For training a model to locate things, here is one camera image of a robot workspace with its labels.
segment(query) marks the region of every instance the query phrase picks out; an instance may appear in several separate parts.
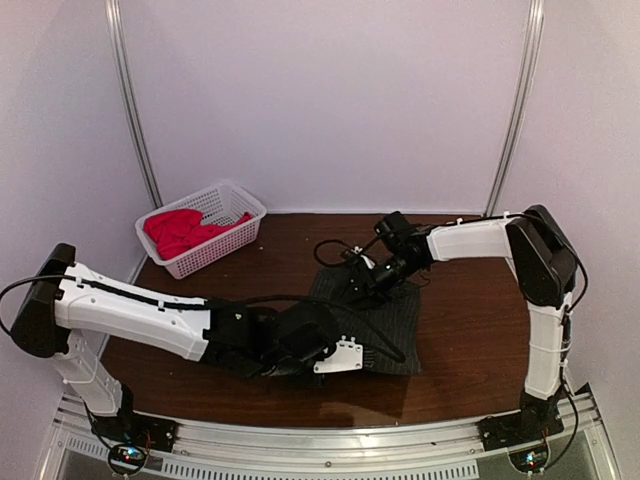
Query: metal pole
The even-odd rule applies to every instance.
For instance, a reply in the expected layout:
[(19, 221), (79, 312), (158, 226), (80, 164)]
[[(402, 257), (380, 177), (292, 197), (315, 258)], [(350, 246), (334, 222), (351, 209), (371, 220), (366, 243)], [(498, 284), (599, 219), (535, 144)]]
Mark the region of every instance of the metal pole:
[(511, 111), (509, 127), (507, 128), (507, 135), (502, 147), (502, 154), (500, 155), (498, 171), (496, 172), (491, 194), (489, 195), (489, 201), (487, 202), (487, 208), (484, 212), (485, 216), (491, 216), (495, 212), (515, 152), (516, 143), (524, 120), (524, 108), (529, 98), (533, 74), (538, 61), (543, 23), (544, 0), (531, 0), (516, 96)]
[(109, 26), (109, 34), (111, 36), (111, 44), (115, 55), (116, 69), (118, 71), (118, 80), (120, 81), (120, 91), (122, 93), (122, 101), (124, 102), (127, 123), (131, 131), (133, 146), (149, 198), (154, 208), (160, 208), (162, 206), (160, 189), (158, 188), (158, 182), (153, 173), (149, 151), (147, 150), (147, 144), (142, 132), (140, 114), (138, 113), (138, 105), (136, 103), (131, 73), (129, 71), (127, 49), (125, 46), (124, 32), (122, 30), (122, 21), (120, 19), (120, 2), (119, 0), (105, 0), (105, 6), (107, 10), (107, 24)]

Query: red cloth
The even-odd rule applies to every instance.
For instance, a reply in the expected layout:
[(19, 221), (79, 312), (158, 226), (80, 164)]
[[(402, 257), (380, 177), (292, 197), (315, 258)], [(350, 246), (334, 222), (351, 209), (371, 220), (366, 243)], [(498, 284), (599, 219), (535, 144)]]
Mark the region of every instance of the red cloth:
[(197, 210), (172, 210), (147, 218), (144, 231), (156, 243), (158, 255), (170, 260), (201, 243), (231, 230), (253, 218), (245, 213), (233, 225), (200, 225), (202, 212)]

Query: zip tie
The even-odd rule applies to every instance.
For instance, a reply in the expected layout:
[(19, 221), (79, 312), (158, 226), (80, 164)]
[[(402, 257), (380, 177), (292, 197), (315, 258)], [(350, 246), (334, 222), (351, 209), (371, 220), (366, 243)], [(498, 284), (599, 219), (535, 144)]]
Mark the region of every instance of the zip tie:
[(533, 343), (529, 343), (529, 347), (533, 348), (534, 350), (538, 350), (540, 352), (546, 352), (546, 353), (564, 353), (564, 352), (568, 352), (569, 349), (571, 348), (571, 345), (569, 345), (566, 348), (561, 348), (560, 350), (551, 350), (549, 348), (544, 348), (544, 347), (538, 347), (537, 345), (534, 345)]

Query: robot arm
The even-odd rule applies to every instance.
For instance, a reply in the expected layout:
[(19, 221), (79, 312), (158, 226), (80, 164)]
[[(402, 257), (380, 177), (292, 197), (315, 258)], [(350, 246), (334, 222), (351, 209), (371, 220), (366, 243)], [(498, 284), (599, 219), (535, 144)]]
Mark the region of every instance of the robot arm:
[[(74, 257), (70, 245), (54, 249), (39, 272), (44, 280), (30, 288), (11, 337), (27, 353), (49, 359), (82, 397), (102, 437), (139, 438), (144, 445), (141, 432), (171, 438), (175, 425), (134, 413), (131, 390), (106, 371), (82, 330), (152, 345), (245, 378), (295, 375), (317, 383), (325, 373), (358, 370), (364, 363), (362, 345), (341, 337), (323, 305), (300, 302), (277, 312), (165, 295), (104, 277)], [(170, 450), (170, 444), (164, 447)]]
[(347, 301), (378, 298), (417, 271), (435, 262), (460, 258), (505, 258), (527, 301), (531, 333), (529, 369), (520, 412), (511, 418), (487, 419), (480, 428), (486, 449), (537, 440), (542, 431), (557, 433), (555, 419), (562, 372), (570, 339), (572, 291), (578, 260), (551, 214), (533, 206), (502, 218), (458, 221), (419, 231), (399, 212), (375, 227), (393, 253), (381, 264), (356, 255), (351, 264)]

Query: metal frame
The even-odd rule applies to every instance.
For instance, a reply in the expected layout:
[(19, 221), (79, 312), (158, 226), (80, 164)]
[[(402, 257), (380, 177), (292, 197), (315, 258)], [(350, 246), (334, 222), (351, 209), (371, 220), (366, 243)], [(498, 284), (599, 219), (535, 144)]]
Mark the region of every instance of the metal frame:
[(118, 71), (118, 79), (120, 80), (120, 91), (122, 93), (122, 101), (124, 102), (127, 123), (131, 131), (133, 146), (136, 151), (142, 178), (149, 198), (153, 203), (153, 208), (157, 209), (162, 206), (162, 197), (160, 189), (156, 181), (153, 167), (149, 158), (147, 143), (144, 139), (142, 124), (140, 122), (140, 113), (138, 112), (138, 104), (133, 91), (133, 82), (131, 80), (131, 72), (129, 71), (129, 60), (127, 58), (127, 49), (125, 45), (124, 31), (122, 29), (122, 20), (120, 18), (120, 1), (105, 0), (107, 10), (107, 25), (109, 26), (109, 34), (111, 36), (111, 44), (116, 60), (116, 69)]
[[(586, 393), (575, 400), (580, 413), (579, 428), (589, 438), (600, 479), (619, 479), (593, 396)], [(555, 438), (569, 436), (575, 424), (567, 400), (560, 402), (559, 411), (565, 430)], [(403, 478), (398, 475), (442, 466), (455, 468), (484, 457), (505, 455), (506, 449), (484, 452), (476, 427), (481, 418), (345, 429), (258, 428), (175, 419), (179, 426), (174, 450), (170, 454), (154, 451), (154, 468), (150, 471), (170, 473), (171, 465), (182, 465), (202, 471), (215, 469), (235, 474), (237, 478), (260, 477), (266, 473), (271, 478), (301, 480), (335, 478), (335, 475), (345, 479)], [(40, 459), (38, 478), (56, 478), (63, 451), (73, 438), (84, 442), (85, 452), (87, 442), (99, 448), (90, 432), (82, 400), (75, 395), (65, 395), (49, 433), (50, 448)], [(104, 451), (93, 451), (95, 458), (102, 458), (101, 454)]]
[(484, 212), (485, 216), (491, 216), (495, 213), (516, 148), (516, 143), (520, 136), (520, 130), (522, 129), (522, 123), (524, 120), (525, 105), (529, 98), (531, 84), (533, 83), (533, 74), (538, 62), (543, 24), (544, 0), (531, 0), (516, 96), (513, 103), (513, 109), (511, 110), (509, 126), (507, 127), (507, 135), (502, 146), (502, 154), (500, 155), (498, 171), (496, 172), (493, 187), (491, 188), (491, 194), (489, 195), (487, 207)]

